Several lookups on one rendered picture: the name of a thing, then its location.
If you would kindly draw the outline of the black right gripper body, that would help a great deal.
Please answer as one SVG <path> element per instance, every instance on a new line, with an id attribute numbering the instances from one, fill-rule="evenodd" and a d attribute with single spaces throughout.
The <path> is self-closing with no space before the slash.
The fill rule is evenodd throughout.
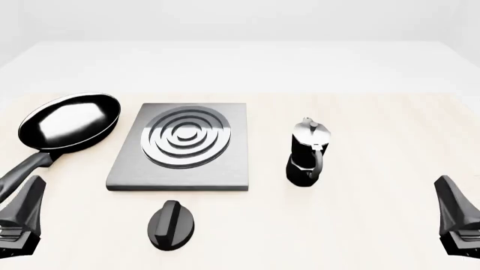
<path id="1" fill-rule="evenodd" d="M 480 224 L 460 229 L 441 225 L 439 240 L 449 256 L 480 257 Z"/>

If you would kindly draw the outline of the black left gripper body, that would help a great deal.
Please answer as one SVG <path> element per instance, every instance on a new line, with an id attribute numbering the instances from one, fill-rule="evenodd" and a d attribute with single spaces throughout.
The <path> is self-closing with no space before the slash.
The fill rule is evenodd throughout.
<path id="1" fill-rule="evenodd" d="M 0 259 L 31 256 L 41 240 L 40 221 L 0 220 Z"/>

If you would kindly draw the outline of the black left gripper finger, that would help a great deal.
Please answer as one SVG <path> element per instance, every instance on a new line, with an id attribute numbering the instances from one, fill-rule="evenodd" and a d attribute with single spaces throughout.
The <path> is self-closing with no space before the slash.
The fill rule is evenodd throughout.
<path id="1" fill-rule="evenodd" d="M 39 227 L 41 203 L 46 182 L 32 176 L 19 193 L 0 211 L 2 227 Z"/>

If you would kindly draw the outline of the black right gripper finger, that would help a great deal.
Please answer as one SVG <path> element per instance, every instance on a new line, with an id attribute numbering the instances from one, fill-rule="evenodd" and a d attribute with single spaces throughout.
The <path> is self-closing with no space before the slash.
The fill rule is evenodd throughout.
<path id="1" fill-rule="evenodd" d="M 455 182 L 442 175 L 434 182 L 439 202 L 439 231 L 480 230 L 480 210 L 461 192 Z"/>

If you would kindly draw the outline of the round black stove knob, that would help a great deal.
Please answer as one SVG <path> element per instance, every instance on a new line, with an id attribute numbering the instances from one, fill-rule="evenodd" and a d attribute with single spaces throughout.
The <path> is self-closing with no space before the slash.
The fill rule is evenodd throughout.
<path id="1" fill-rule="evenodd" d="M 180 202 L 167 200 L 148 222 L 147 235 L 151 244 L 161 251 L 183 247 L 194 234 L 194 216 Z"/>

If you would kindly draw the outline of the flat grey stove plate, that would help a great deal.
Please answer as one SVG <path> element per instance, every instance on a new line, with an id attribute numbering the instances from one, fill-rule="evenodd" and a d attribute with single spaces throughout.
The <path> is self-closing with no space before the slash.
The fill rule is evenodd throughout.
<path id="1" fill-rule="evenodd" d="M 247 191 L 245 103 L 144 103 L 108 191 Z"/>

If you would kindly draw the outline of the black frying pan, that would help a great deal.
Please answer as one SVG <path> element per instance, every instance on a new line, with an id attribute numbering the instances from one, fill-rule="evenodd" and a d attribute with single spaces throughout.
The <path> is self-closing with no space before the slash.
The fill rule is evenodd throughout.
<path id="1" fill-rule="evenodd" d="M 30 112 L 18 127 L 19 141 L 38 150 L 0 177 L 0 203 L 37 168 L 48 168 L 62 155 L 94 146 L 116 127 L 121 104 L 109 94 L 69 94 Z"/>

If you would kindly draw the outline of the black and silver moka pot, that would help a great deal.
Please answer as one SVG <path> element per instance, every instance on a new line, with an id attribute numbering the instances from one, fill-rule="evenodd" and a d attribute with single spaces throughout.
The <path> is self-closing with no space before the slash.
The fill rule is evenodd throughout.
<path id="1" fill-rule="evenodd" d="M 286 177 L 292 184 L 306 188 L 318 181 L 330 139 L 331 132 L 312 118 L 303 118 L 295 125 L 286 164 Z"/>

